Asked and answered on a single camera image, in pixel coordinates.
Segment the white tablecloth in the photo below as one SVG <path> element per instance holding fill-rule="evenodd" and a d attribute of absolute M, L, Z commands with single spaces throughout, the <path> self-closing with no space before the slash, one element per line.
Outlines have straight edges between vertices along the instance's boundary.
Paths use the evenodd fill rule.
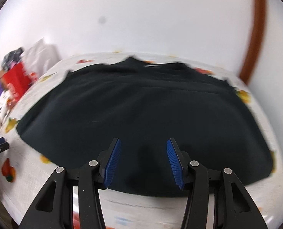
<path fill-rule="evenodd" d="M 94 53 L 72 56 L 61 60 L 37 81 L 12 110 L 1 131 L 10 144 L 10 149 L 0 155 L 0 199 L 13 219 L 20 224 L 29 205 L 47 178 L 57 167 L 40 153 L 23 142 L 15 124 L 46 93 L 61 83 L 68 70 L 78 70 L 97 63 L 117 63 L 129 55 L 151 63 L 182 61 L 193 68 L 200 68 L 215 78 L 228 79 L 230 85 L 239 90 L 243 101 L 253 114 L 275 159 L 275 170 L 269 177 L 246 188 L 258 206 L 269 229 L 275 229 L 283 221 L 283 162 L 280 148 L 269 121 L 244 83 L 234 74 L 222 68 L 172 56 L 139 53 Z M 11 178 L 7 181 L 2 165 L 9 158 Z M 126 194 L 107 189 L 99 192 L 106 226 L 121 228 L 179 228 L 187 198 L 155 198 Z M 210 197 L 208 228 L 212 225 L 213 197 Z"/>

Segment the brown vertical strip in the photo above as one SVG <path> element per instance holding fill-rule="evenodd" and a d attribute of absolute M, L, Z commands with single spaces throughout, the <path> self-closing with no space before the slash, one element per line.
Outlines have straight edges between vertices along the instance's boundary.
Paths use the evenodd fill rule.
<path fill-rule="evenodd" d="M 254 71 L 263 41 L 266 22 L 266 0 L 254 0 L 254 25 L 250 45 L 239 77 L 248 84 Z"/>

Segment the black fabric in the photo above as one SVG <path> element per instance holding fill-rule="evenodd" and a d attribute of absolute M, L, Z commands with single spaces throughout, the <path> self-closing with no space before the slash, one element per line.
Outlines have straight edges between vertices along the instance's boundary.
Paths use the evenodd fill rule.
<path fill-rule="evenodd" d="M 183 196 L 166 153 L 169 138 L 210 169 L 234 170 L 243 184 L 267 177 L 270 151 L 234 88 L 183 63 L 151 65 L 132 57 L 69 72 L 21 119 L 21 138 L 57 165 L 81 167 L 122 142 L 109 188 Z"/>

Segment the ribbed blue rubber pad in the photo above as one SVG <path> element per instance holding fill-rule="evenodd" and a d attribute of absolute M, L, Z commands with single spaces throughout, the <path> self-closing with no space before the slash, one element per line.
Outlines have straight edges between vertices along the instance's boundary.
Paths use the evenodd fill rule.
<path fill-rule="evenodd" d="M 104 174 L 105 178 L 103 182 L 105 188 L 107 188 L 113 181 L 114 173 L 120 157 L 120 151 L 121 151 L 121 142 L 120 139 L 118 139 L 105 168 L 105 174 Z"/>
<path fill-rule="evenodd" d="M 180 165 L 178 156 L 175 153 L 175 150 L 172 146 L 172 142 L 171 140 L 167 141 L 167 155 L 169 158 L 169 162 L 171 165 L 171 169 L 173 172 L 173 176 L 175 179 L 175 183 L 180 187 L 180 189 L 184 188 L 184 181 L 183 181 L 183 177 L 182 177 L 182 167 Z"/>

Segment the white plastic bag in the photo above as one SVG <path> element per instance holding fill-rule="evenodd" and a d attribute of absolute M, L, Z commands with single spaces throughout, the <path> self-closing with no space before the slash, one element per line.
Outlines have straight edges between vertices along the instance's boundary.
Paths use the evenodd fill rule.
<path fill-rule="evenodd" d="M 40 39 L 31 48 L 21 54 L 27 73 L 33 80 L 39 79 L 60 57 L 54 45 L 45 44 L 44 39 Z"/>

